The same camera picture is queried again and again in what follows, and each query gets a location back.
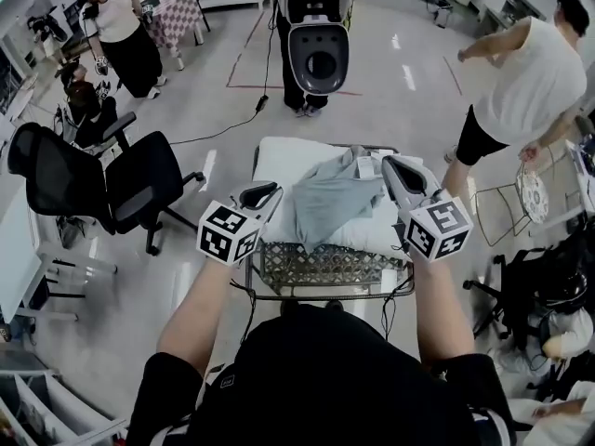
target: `pink checkered cloth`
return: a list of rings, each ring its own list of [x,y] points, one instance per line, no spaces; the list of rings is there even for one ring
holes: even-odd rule
[[[202,17],[196,0],[159,0],[147,30],[158,46],[178,49],[179,39]]]

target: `gray cloth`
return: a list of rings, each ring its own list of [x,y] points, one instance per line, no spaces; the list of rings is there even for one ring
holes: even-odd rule
[[[378,177],[359,178],[357,158],[369,154],[363,147],[351,147],[315,166],[294,185],[296,235],[308,253],[352,218],[372,216],[383,196],[384,180],[374,158]]]

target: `floor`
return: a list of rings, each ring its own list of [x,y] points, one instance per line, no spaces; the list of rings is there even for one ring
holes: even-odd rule
[[[183,72],[175,70],[169,57],[163,57],[169,82],[159,98],[137,101],[125,89],[117,93],[119,112],[137,113],[138,121],[128,134],[133,141],[155,130],[170,141],[208,136],[254,113],[262,89],[247,86],[259,86],[264,81],[270,11],[260,21],[253,7],[207,16],[213,31],[205,33],[203,46],[194,47],[188,39],[182,48],[186,61]],[[175,208],[198,221],[211,200],[222,200],[232,188],[249,180],[254,149],[265,136],[391,145],[402,153],[423,157],[441,178],[446,170],[444,151],[456,143],[469,104],[495,74],[485,61],[458,63],[456,52],[470,41],[463,33],[434,26],[425,5],[418,1],[356,0],[346,83],[355,94],[334,95],[320,117],[297,119],[284,106],[283,91],[273,88],[267,108],[249,125],[217,138],[175,146],[182,173],[203,169],[207,154],[216,151],[207,190],[199,192],[188,186]],[[281,60],[276,37],[272,43],[270,82],[275,86],[281,80]],[[89,55],[83,58],[90,69],[89,77],[95,77]],[[54,111],[62,98],[55,83],[39,100],[44,109],[37,110],[34,117],[44,122],[47,112]],[[519,168],[518,149],[512,147],[482,162],[473,171],[470,185],[480,190],[510,183]],[[569,167],[562,161],[556,165],[555,174],[550,170],[544,179],[551,211],[561,212],[564,190],[572,191]],[[492,238],[509,227],[507,212],[496,197],[488,194],[481,198],[480,210]],[[83,398],[113,416],[130,414],[144,363],[203,263],[194,249],[193,234],[166,218],[164,222],[165,229],[160,232],[163,252],[158,257],[144,253],[142,229],[113,237],[100,230],[88,233],[79,249],[116,263],[117,275],[91,280],[84,288],[84,301],[61,300],[56,306],[77,312],[79,322],[40,321],[34,337],[40,359],[59,369]],[[547,245],[563,235],[562,227],[536,238],[529,238],[525,232],[491,249],[476,229],[467,249],[450,260],[456,285],[485,276],[494,254],[510,256],[520,248]],[[242,282],[243,272],[239,270],[234,278]],[[270,292],[266,286],[256,287],[259,292]],[[462,289],[459,293],[470,318],[474,306],[485,306],[480,297]],[[347,309],[379,329],[381,304],[361,301],[348,303]],[[278,315],[278,308],[276,303],[259,302],[253,327]],[[213,365],[233,359],[248,315],[245,293],[232,292],[219,327]],[[414,297],[399,298],[390,341],[414,356],[415,322]],[[519,385],[518,379],[510,379],[507,390],[514,394]]]

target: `white pillow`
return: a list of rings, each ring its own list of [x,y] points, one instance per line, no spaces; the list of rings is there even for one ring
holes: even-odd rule
[[[262,237],[265,242],[299,243],[291,198],[293,186],[315,165],[334,159],[347,149],[302,138],[264,138],[260,141],[254,180],[274,181],[284,189],[284,197]],[[392,227],[398,214],[396,205],[385,192],[371,218],[348,221],[326,243],[408,259],[399,249],[401,242]]]

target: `chair armrest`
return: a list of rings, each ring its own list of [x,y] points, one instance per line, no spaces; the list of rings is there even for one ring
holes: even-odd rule
[[[152,202],[152,200],[152,187],[147,187],[118,206],[113,214],[113,219],[115,219],[116,223],[122,223],[127,218],[135,216],[140,210]]]
[[[128,114],[123,115],[122,117],[120,117],[120,119],[118,119],[116,122],[114,122],[112,125],[110,125],[107,129],[105,129],[105,131],[103,132],[103,136],[101,138],[102,141],[106,142],[107,140],[109,140],[112,137],[117,138],[118,135],[121,133],[121,131],[126,129],[129,125],[131,125],[136,120],[137,120],[137,115],[133,112],[129,112]]]

